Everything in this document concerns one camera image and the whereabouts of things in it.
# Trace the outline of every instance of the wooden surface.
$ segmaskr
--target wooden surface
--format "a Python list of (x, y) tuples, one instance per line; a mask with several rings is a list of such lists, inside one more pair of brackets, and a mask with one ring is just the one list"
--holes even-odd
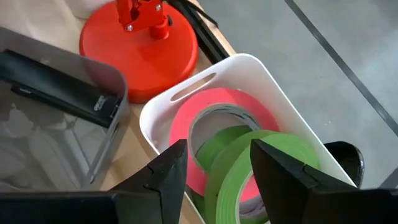
[[(196, 0), (191, 2), (199, 6)], [(234, 54), (235, 51), (222, 33), (212, 23), (206, 20), (205, 22), (227, 52)], [(0, 26), (76, 54), (78, 54), (78, 40), (83, 24), (84, 20), (74, 17), (63, 0), (0, 1)], [(203, 52), (199, 52), (195, 72), (200, 72), (210, 65)], [(108, 190), (122, 182), (157, 156), (139, 128), (139, 116), (143, 106), (131, 105), (130, 128), (106, 175), (102, 190)], [(180, 223), (202, 223), (187, 198), (183, 201)]]

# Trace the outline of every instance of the green tape roll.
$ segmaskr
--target green tape roll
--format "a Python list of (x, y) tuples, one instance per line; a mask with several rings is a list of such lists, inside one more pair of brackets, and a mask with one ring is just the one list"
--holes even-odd
[(213, 224), (216, 221), (216, 203), (218, 192), (220, 191), (220, 187), (224, 181), (224, 178), (226, 177), (232, 165), (236, 162), (236, 159), (242, 154), (245, 148), (250, 146), (252, 139), (262, 139), (270, 134), (275, 133), (276, 132), (269, 130), (251, 131), (242, 135), (231, 144), (226, 146), (225, 149), (217, 156), (217, 158), (214, 160), (211, 170), (209, 171), (205, 190), (205, 216), (207, 223)]
[[(318, 159), (315, 155), (314, 150), (307, 142), (297, 136), (291, 134), (271, 134), (260, 139), (316, 169), (319, 168)], [(222, 155), (220, 154), (220, 156), (217, 157), (215, 164), (222, 162), (223, 159), (225, 158), (222, 157)], [(219, 188), (218, 197), (216, 197), (217, 202), (214, 223), (238, 223), (239, 195), (241, 194), (245, 183), (252, 175), (253, 173), (250, 161), (250, 146), (247, 146), (236, 159), (235, 163), (231, 166), (230, 170), (223, 180), (223, 183)], [(248, 222), (242, 222), (241, 220), (241, 223), (261, 224), (266, 222), (266, 220), (260, 219), (251, 219), (247, 221)]]
[[(224, 128), (217, 132), (213, 137), (209, 138), (200, 148), (196, 154), (196, 159), (204, 171), (209, 172), (213, 165), (214, 159), (224, 148), (233, 142), (238, 137), (252, 131), (249, 126), (232, 126)], [(205, 199), (192, 191), (192, 200), (198, 209), (200, 215), (205, 217)]]

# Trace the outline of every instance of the tape roll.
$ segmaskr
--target tape roll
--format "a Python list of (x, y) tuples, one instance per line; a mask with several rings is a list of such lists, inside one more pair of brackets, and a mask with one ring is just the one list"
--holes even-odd
[[(216, 202), (220, 187), (230, 168), (236, 162), (236, 159), (242, 154), (245, 148), (250, 146), (252, 139), (262, 139), (273, 134), (276, 134), (276, 132), (269, 130), (251, 131), (246, 133), (226, 146), (214, 160), (208, 175), (205, 194), (205, 216), (208, 223), (215, 223)], [(248, 191), (248, 193), (256, 193), (252, 198), (260, 197), (259, 190), (253, 176), (248, 180), (243, 193), (245, 193), (245, 191)]]
[[(304, 140), (291, 134), (271, 134), (267, 137), (261, 138), (262, 141), (274, 146), (286, 154), (318, 169), (319, 163), (314, 150)], [(231, 166), (229, 172), (224, 178), (218, 192), (216, 201), (215, 220), (216, 224), (230, 224), (230, 223), (245, 223), (245, 224), (262, 224), (267, 220), (260, 218), (249, 220), (249, 222), (239, 221), (239, 194), (243, 190), (245, 182), (253, 175), (251, 161), (250, 161), (250, 146), (245, 148), (241, 155), (236, 159)]]
[[(232, 141), (250, 131), (252, 130), (249, 126), (241, 125), (228, 127), (217, 132), (199, 148), (199, 151), (196, 154), (196, 159), (199, 162), (199, 165), (205, 172), (209, 172), (213, 165), (213, 161), (218, 154)], [(204, 217), (205, 199), (194, 191), (192, 191), (191, 196), (199, 213)]]
[[(179, 139), (188, 139), (187, 185), (200, 195), (205, 194), (207, 176), (193, 156), (190, 133), (200, 118), (215, 112), (233, 114), (253, 130), (279, 130), (271, 113), (258, 100), (242, 91), (214, 88), (189, 98), (174, 117), (169, 143), (172, 145)], [(249, 193), (243, 193), (243, 200), (252, 199), (259, 192), (257, 189), (257, 192)]]

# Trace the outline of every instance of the pink tape roll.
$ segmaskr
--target pink tape roll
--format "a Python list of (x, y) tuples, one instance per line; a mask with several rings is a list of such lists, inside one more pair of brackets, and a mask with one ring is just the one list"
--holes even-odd
[[(278, 131), (273, 115), (258, 100), (239, 90), (214, 88), (203, 90), (189, 98), (177, 111), (170, 130), (170, 145), (179, 139), (188, 139), (187, 185), (200, 195), (205, 194), (207, 175), (194, 158), (190, 133), (193, 125), (212, 112), (235, 114), (251, 129)], [(246, 185), (241, 201), (257, 197), (259, 190), (254, 178)]]

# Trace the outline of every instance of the concrete floor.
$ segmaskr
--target concrete floor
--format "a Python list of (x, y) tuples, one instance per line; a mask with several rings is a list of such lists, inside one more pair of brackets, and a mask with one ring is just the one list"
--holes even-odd
[[(362, 188), (380, 186), (398, 167), (398, 2), (294, 0), (352, 70), (348, 75), (283, 0), (199, 2), (237, 52), (265, 64), (323, 142), (347, 141), (362, 151)], [(367, 90), (361, 93), (349, 75)], [(380, 107), (382, 115), (374, 109)]]

